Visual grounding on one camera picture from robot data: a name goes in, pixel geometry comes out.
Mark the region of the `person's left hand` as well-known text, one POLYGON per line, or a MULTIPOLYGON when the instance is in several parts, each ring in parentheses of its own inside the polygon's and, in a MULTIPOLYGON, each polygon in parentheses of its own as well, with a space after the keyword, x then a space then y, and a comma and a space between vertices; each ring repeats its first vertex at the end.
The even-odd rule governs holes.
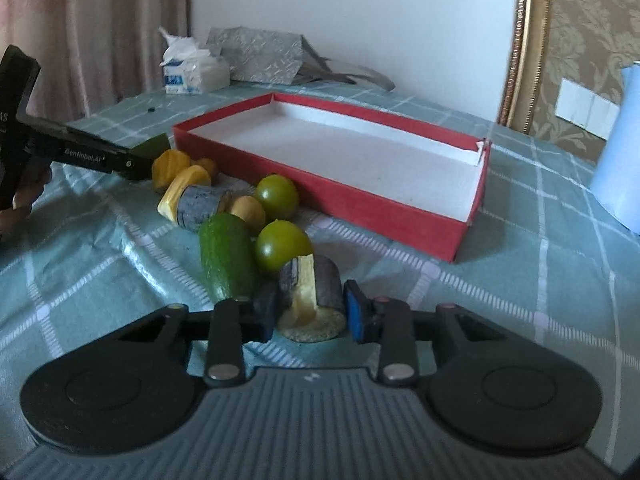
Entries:
POLYGON ((25 170, 21 184, 12 197, 11 206, 1 211, 1 235, 6 235, 14 230, 30 215, 32 206, 42 195, 51 179, 52 171, 48 162, 36 160, 25 170))

